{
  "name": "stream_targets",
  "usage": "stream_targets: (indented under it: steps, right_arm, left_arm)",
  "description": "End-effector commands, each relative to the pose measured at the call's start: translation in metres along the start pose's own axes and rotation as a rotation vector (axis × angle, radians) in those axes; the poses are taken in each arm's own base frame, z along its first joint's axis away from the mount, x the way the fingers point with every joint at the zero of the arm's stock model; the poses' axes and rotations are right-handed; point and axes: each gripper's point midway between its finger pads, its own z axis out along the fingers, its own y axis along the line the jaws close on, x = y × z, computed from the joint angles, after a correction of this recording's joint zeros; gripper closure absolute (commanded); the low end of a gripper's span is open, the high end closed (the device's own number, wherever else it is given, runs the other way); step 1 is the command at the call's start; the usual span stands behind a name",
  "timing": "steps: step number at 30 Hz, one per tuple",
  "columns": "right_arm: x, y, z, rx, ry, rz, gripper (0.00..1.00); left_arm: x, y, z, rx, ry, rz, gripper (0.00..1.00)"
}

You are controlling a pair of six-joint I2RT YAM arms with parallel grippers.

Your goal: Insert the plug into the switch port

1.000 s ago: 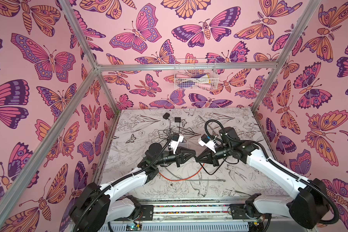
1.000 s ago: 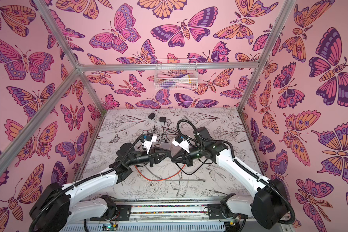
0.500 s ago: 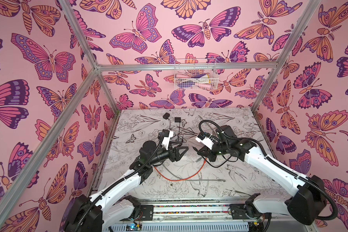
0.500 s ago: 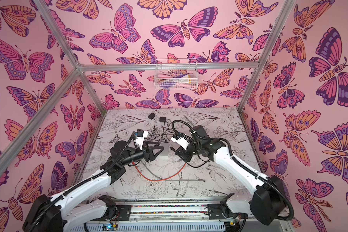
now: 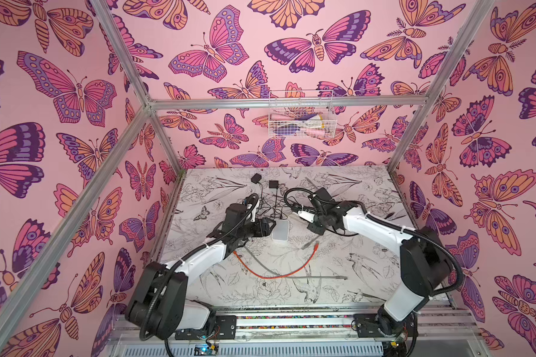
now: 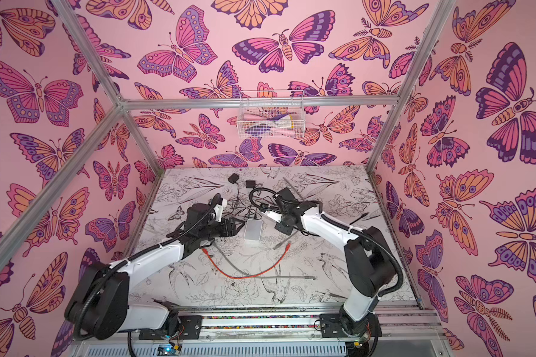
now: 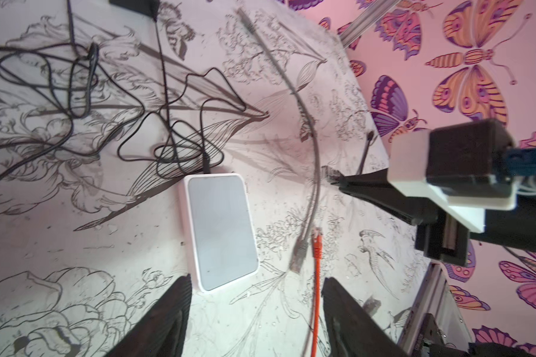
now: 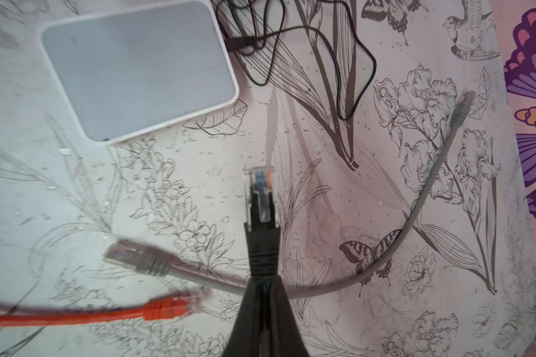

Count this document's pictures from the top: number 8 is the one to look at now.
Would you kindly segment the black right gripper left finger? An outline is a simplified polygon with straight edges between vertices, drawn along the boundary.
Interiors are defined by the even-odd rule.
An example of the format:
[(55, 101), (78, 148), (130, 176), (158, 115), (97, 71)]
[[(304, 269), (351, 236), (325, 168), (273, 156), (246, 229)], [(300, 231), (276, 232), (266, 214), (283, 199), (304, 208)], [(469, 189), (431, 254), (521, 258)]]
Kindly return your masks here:
[(222, 357), (260, 356), (262, 308), (263, 294), (254, 281), (249, 281)]

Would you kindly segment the white network switch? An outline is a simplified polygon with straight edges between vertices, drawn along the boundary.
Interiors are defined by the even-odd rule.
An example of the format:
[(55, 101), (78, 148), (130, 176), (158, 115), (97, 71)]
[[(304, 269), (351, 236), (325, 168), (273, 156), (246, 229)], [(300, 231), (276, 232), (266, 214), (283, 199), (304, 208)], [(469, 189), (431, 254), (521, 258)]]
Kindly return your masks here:
[(40, 47), (83, 135), (114, 144), (240, 94), (209, 1), (165, 1), (45, 25)]

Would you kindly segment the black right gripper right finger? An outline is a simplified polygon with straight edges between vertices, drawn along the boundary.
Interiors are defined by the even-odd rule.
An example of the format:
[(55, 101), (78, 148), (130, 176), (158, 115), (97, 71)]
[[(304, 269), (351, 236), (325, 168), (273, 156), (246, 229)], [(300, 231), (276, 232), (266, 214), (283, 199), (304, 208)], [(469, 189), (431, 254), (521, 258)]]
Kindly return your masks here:
[(269, 356), (309, 357), (279, 276), (270, 283), (268, 301)]

